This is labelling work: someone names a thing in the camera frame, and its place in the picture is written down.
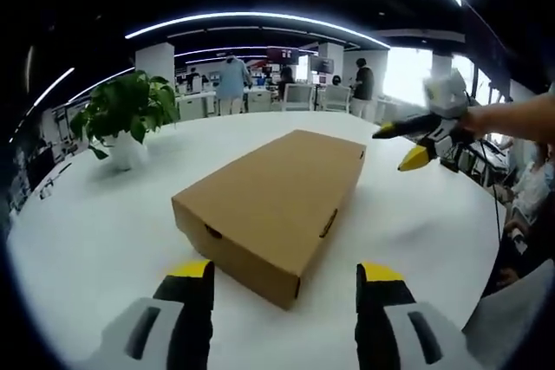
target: box lid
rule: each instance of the box lid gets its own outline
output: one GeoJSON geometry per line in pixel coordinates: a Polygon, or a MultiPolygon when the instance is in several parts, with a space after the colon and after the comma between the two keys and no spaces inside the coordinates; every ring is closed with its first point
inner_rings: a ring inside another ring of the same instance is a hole
{"type": "Polygon", "coordinates": [[[358,180],[365,148],[296,130],[173,198],[234,243],[300,276],[358,180]]]}

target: potted plant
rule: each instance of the potted plant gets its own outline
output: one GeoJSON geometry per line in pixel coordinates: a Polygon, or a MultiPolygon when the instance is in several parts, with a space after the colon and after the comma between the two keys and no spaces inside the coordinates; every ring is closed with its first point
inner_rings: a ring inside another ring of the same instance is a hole
{"type": "Polygon", "coordinates": [[[143,140],[148,131],[178,119],[175,92],[162,77],[148,77],[144,71],[134,71],[102,83],[90,95],[91,100],[69,123],[79,140],[85,135],[88,149],[96,158],[108,154],[93,145],[103,144],[115,164],[131,169],[146,154],[143,140]]]}

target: white flower pot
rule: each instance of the white flower pot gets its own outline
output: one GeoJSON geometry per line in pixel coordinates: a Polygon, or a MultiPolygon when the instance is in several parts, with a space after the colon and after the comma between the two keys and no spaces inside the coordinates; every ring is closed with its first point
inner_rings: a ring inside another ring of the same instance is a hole
{"type": "Polygon", "coordinates": [[[128,171],[147,163],[147,147],[133,139],[131,133],[119,132],[117,138],[108,136],[104,141],[117,169],[128,171]]]}

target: white round table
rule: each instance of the white round table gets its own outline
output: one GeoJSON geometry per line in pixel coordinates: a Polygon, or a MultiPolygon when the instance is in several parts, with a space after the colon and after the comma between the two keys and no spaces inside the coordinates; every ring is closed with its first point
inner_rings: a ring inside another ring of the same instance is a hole
{"type": "MultiPolygon", "coordinates": [[[[178,123],[147,136],[149,164],[114,172],[91,152],[71,159],[52,196],[32,197],[9,251],[32,316],[61,357],[82,360],[132,301],[175,265],[199,257],[173,220],[170,197],[293,129],[368,145],[354,197],[323,261],[290,311],[216,274],[211,369],[358,368],[356,264],[401,272],[416,300],[463,328],[498,250],[493,198],[437,161],[397,166],[408,140],[372,140],[349,114],[240,114],[178,123]]],[[[60,164],[50,174],[66,164],[60,164]]],[[[499,215],[505,216],[500,206],[499,215]]]]}

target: cardboard box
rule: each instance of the cardboard box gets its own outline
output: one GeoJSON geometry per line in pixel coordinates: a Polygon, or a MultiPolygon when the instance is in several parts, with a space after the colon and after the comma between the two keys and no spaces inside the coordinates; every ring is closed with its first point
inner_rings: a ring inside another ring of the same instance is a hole
{"type": "Polygon", "coordinates": [[[364,163],[366,146],[296,130],[173,196],[193,247],[289,308],[364,163]]]}

